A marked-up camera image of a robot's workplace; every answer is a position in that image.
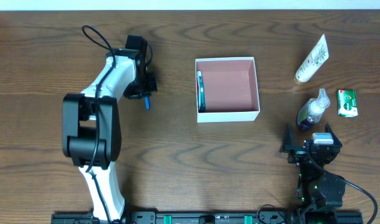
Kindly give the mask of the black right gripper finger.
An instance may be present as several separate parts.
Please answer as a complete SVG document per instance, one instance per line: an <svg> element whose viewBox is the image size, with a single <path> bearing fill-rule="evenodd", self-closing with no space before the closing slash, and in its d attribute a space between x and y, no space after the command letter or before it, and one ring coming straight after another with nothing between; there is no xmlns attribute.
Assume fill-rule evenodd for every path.
<svg viewBox="0 0 380 224"><path fill-rule="evenodd" d="M332 129L331 129L329 123L326 123L326 124L325 124L325 132L331 134L331 137L333 138L333 143L334 143L334 144L339 144L339 143L340 143L340 140L336 137L336 135L335 135L334 132L332 131Z"/></svg>
<svg viewBox="0 0 380 224"><path fill-rule="evenodd" d="M285 135L282 141L282 147L287 147L292 145L292 129L289 123L287 123L285 128Z"/></svg>

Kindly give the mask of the blue disposable razor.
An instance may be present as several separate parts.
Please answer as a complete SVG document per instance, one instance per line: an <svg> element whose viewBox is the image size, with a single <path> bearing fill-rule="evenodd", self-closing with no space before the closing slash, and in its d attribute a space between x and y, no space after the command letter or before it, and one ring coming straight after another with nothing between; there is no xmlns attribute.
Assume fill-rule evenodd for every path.
<svg viewBox="0 0 380 224"><path fill-rule="evenodd" d="M150 109L150 98L148 96L145 97L145 106L147 110Z"/></svg>

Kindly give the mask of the red teal toothpaste tube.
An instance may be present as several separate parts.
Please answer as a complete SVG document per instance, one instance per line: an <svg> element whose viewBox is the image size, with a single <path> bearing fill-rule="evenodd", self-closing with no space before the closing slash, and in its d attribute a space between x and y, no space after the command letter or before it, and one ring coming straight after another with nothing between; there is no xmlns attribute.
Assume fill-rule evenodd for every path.
<svg viewBox="0 0 380 224"><path fill-rule="evenodd" d="M205 102L205 93L204 93L204 80L202 77L202 72L196 72L197 78L197 102L198 102L198 110L199 112L206 111L206 102Z"/></svg>

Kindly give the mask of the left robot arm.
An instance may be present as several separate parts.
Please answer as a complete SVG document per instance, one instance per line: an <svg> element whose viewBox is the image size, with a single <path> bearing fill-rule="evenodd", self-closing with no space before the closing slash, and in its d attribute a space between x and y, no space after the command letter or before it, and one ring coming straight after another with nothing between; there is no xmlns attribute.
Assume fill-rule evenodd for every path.
<svg viewBox="0 0 380 224"><path fill-rule="evenodd" d="M156 82L148 66L148 50L113 49L96 79L62 102L62 151L85 179L93 202L91 220L118 223L125 199L116 176L121 150L118 103L122 98L148 99Z"/></svg>

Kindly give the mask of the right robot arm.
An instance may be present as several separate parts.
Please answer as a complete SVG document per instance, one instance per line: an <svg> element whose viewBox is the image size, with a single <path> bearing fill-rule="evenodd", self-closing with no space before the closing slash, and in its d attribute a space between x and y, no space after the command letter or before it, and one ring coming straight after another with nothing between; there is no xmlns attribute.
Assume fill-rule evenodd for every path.
<svg viewBox="0 0 380 224"><path fill-rule="evenodd" d="M296 196L302 206L287 216L289 223L336 223L335 209L343 205L345 183L341 177L324 169L343 147L329 124L323 133L313 133L310 140L298 146L290 125L280 147L287 153L287 162L300 169Z"/></svg>

